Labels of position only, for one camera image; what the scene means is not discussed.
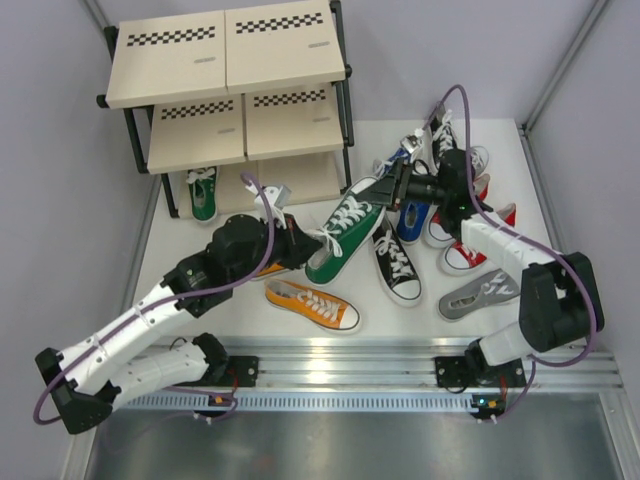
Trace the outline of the green sneaker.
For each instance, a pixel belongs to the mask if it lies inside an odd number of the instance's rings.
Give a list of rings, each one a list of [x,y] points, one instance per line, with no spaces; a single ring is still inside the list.
[[[217,168],[192,169],[187,173],[191,213],[196,221],[207,223],[217,216]]]
[[[324,224],[308,231],[322,243],[322,248],[310,257],[305,266],[305,274],[314,285],[322,286],[334,281],[381,225],[385,208],[358,198],[376,181],[373,176],[358,180],[346,191]]]

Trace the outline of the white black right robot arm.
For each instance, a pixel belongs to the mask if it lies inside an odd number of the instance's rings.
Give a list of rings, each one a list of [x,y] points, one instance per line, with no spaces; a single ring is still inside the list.
[[[419,175],[407,162],[394,165],[358,194],[388,210],[409,202],[435,205],[443,229],[463,245],[485,255],[518,286],[515,322],[472,342],[464,352],[467,375],[487,386],[505,365],[584,339],[585,354],[604,328],[604,314],[589,258],[561,254],[507,225],[479,200],[469,153],[448,151],[437,174]]]

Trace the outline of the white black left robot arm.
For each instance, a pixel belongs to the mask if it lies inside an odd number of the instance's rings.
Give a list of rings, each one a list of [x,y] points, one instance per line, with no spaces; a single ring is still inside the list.
[[[46,384],[42,396],[53,401],[57,421],[77,435],[140,396],[180,384],[220,384],[229,356],[209,333],[161,354],[141,354],[231,299],[235,288],[263,268],[299,269],[321,247],[291,214],[273,222],[230,217],[205,249],[181,260],[102,330],[63,350],[41,351],[35,362]]]

